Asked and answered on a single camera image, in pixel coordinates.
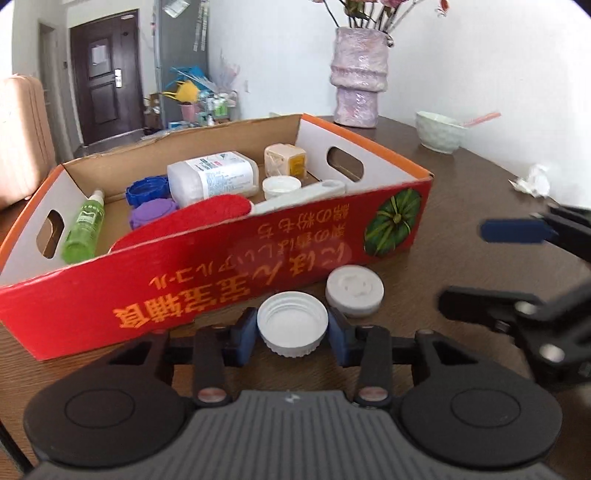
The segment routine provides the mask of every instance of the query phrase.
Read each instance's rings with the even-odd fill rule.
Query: product label
[[[305,155],[296,155],[290,159],[290,175],[299,179],[306,176]]]
[[[76,223],[89,223],[93,225],[97,217],[102,216],[102,211],[94,205],[84,205],[78,214]]]
[[[222,193],[242,193],[253,186],[250,162],[232,152],[193,158],[186,164],[199,173],[206,199]]]
[[[265,168],[268,176],[290,175],[285,159],[272,151],[265,152]]]

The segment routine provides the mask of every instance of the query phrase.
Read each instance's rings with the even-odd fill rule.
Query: purple bottle cap
[[[174,200],[170,199],[155,199],[143,203],[136,209],[132,210],[129,216],[129,226],[132,230],[136,230],[150,222],[161,219],[178,210],[178,205]]]

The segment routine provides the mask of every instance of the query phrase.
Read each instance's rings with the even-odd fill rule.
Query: refrigerator
[[[177,74],[170,67],[199,66],[205,76],[207,71],[207,36],[204,45],[201,42],[202,19],[201,4],[207,0],[186,0],[190,5],[177,17],[168,15],[163,7],[171,0],[155,0],[154,53],[156,61],[156,80],[158,91],[176,90],[172,82]],[[182,120],[180,105],[164,95],[160,95],[160,119],[162,128],[168,128],[169,122]]]

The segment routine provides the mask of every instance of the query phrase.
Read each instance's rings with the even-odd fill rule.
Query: screw
[[[507,333],[509,330],[511,330],[511,325],[509,325],[507,322],[503,322],[502,320],[497,320],[495,322],[495,330],[498,332]]]
[[[550,343],[540,347],[540,355],[554,364],[559,364],[565,357],[564,350]]]
[[[226,399],[227,393],[221,388],[202,388],[197,394],[197,399],[203,403],[220,403]]]
[[[518,301],[515,304],[515,310],[517,310],[520,313],[523,313],[524,315],[533,315],[535,312],[538,311],[538,307],[532,305],[527,301]]]
[[[359,398],[371,402],[384,401],[388,398],[388,391],[382,387],[363,387],[359,390]]]
[[[584,378],[591,377],[591,362],[582,363],[579,368],[579,375]]]

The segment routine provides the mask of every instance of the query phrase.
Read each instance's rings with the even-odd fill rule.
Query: wooden table
[[[484,327],[448,322],[435,308],[437,293],[450,284],[521,290],[548,299],[589,278],[589,270],[577,258],[551,245],[524,247],[488,245],[479,239],[477,226],[484,218],[517,217],[543,209],[543,202],[514,192],[507,171],[466,150],[453,157],[420,146],[415,129],[381,119],[376,130],[359,133],[414,160],[435,174],[435,182],[417,241],[408,253],[377,263],[373,269],[385,284],[380,311],[368,322],[386,326],[393,335],[412,336],[420,328],[435,329],[490,356],[502,365],[527,375],[522,354],[502,335]],[[0,214],[0,235],[15,219],[16,206]],[[324,284],[305,289],[320,298]],[[232,323],[254,300],[208,314],[212,323]],[[183,327],[175,335],[188,335]],[[55,361],[38,363],[3,328],[0,328],[0,418],[32,459],[22,430],[27,402],[43,387],[62,378],[108,349]],[[228,372],[231,389],[332,390],[351,392],[357,369],[336,366],[328,349],[298,361],[281,358],[257,345],[248,367],[237,375]],[[178,367],[174,387],[190,393],[190,367]],[[398,393],[411,387],[410,368],[394,372]],[[569,480],[591,478],[591,387],[558,395],[564,410],[564,429],[549,464]],[[18,475],[0,455],[0,479]]]

